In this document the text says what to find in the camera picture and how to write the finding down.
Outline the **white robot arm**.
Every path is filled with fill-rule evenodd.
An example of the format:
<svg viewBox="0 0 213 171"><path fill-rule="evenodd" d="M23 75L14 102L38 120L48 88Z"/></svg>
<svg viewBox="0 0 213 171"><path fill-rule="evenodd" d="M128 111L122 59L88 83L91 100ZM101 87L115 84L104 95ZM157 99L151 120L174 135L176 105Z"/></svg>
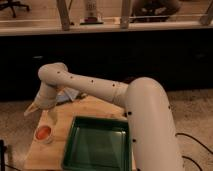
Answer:
<svg viewBox="0 0 213 171"><path fill-rule="evenodd" d="M149 77L129 84L73 74L61 62L38 69L40 87L24 114L55 107L62 87L69 87L127 113L133 155L138 171L185 171L168 96L162 85Z"/></svg>

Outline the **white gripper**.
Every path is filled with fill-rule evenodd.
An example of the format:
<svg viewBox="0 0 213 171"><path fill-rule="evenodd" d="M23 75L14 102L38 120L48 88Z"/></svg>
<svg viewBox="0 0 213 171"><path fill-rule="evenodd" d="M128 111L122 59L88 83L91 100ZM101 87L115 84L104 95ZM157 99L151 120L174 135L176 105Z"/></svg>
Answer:
<svg viewBox="0 0 213 171"><path fill-rule="evenodd" d="M48 100L38 100L35 99L31 105L24 111L24 115L28 116L29 114L35 112L37 109L47 110L49 109L49 101Z"/></svg>

